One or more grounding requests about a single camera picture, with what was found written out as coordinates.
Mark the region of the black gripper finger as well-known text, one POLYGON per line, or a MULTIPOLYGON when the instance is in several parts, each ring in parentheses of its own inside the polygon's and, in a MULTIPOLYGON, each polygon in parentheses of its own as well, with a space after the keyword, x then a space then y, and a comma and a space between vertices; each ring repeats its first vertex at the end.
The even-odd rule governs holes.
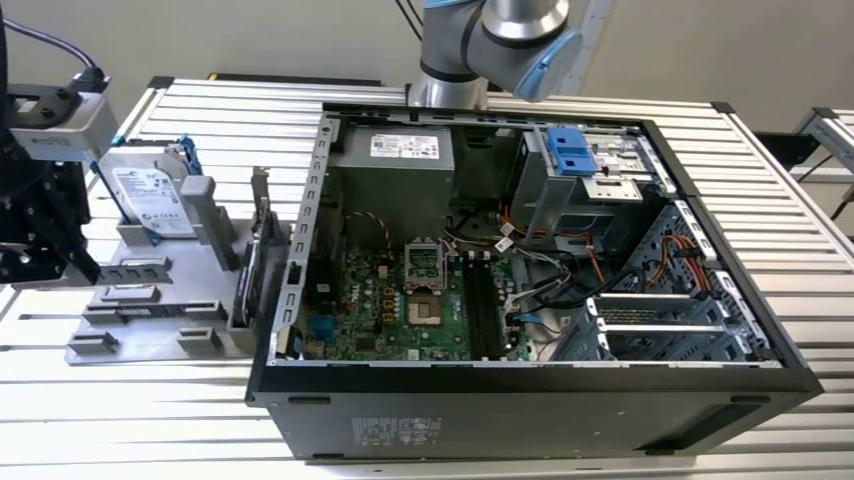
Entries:
POLYGON ((58 250, 38 244, 1 243, 1 283, 72 279, 84 286, 100 279, 100 265, 80 246, 58 250))
POLYGON ((90 221, 82 164, 49 162, 46 171, 50 174, 44 184, 46 225, 62 244, 82 248, 82 226, 90 221))

